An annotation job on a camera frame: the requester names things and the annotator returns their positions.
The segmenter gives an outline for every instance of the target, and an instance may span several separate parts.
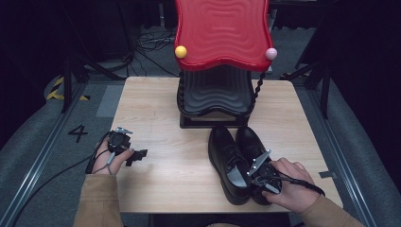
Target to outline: wavy ridged surface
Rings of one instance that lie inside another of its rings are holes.
[[[247,71],[221,65],[184,74],[184,109],[188,113],[220,108],[239,114],[251,109],[253,87]]]
[[[268,0],[176,0],[179,28],[175,45],[187,49],[177,59],[182,69],[201,70],[220,64],[266,71],[272,47]]]

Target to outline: brown sleeve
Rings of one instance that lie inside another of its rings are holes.
[[[74,226],[123,226],[114,175],[86,175]]]
[[[355,218],[337,206],[334,202],[320,195],[319,198],[300,214],[308,227],[358,227],[363,226]]]

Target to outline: pink knob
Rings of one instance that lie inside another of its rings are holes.
[[[276,49],[274,49],[274,48],[269,48],[269,49],[266,51],[266,58],[267,58],[268,60],[273,61],[276,57],[277,57],[277,50],[276,50]]]

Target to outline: human hand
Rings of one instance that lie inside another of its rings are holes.
[[[107,161],[109,160],[110,156],[112,155],[108,149],[109,137],[106,137],[99,149],[97,150],[96,154],[96,162],[94,164],[94,168],[92,173],[94,174],[111,174],[115,175],[120,170],[121,165],[133,155],[133,149],[126,149],[124,152],[115,156],[113,161],[107,166]]]
[[[278,171],[287,174],[289,177],[304,180],[313,183],[312,178],[300,163],[291,163],[286,158],[270,162]],[[262,195],[272,203],[283,206],[295,213],[302,213],[311,206],[320,196],[319,193],[307,189],[301,185],[282,181],[282,190],[280,194],[272,194],[263,191]]]

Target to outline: pair of shoes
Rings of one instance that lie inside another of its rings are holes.
[[[253,179],[248,175],[254,159],[266,152],[265,147],[246,126],[237,130],[235,140],[225,127],[214,127],[209,137],[209,159],[218,172],[227,200],[241,205],[252,197],[258,204],[269,205],[261,194],[262,189],[252,184]]]

